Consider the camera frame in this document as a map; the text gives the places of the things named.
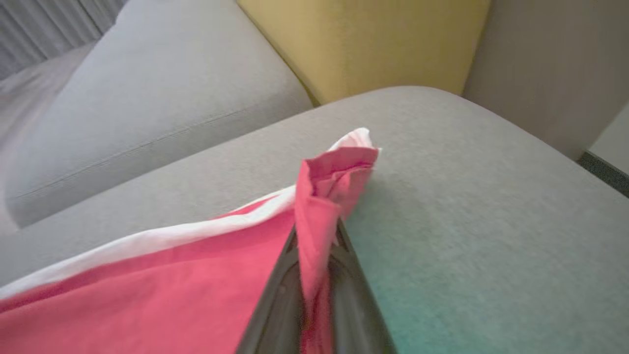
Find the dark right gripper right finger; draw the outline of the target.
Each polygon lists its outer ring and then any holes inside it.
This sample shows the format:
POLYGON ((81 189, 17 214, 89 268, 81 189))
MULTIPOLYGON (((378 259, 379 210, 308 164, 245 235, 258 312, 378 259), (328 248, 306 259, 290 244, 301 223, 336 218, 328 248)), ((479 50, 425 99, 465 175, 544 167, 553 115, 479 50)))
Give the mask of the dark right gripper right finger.
POLYGON ((342 220, 328 261, 335 354, 396 354, 395 343, 342 220))

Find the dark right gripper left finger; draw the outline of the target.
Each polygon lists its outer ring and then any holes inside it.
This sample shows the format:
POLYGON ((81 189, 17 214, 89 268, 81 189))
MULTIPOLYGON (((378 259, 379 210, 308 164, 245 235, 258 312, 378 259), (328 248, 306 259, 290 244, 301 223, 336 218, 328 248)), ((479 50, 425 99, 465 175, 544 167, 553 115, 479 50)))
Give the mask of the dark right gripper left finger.
POLYGON ((238 354, 298 354, 304 319, 297 232, 290 231, 236 349, 238 354))

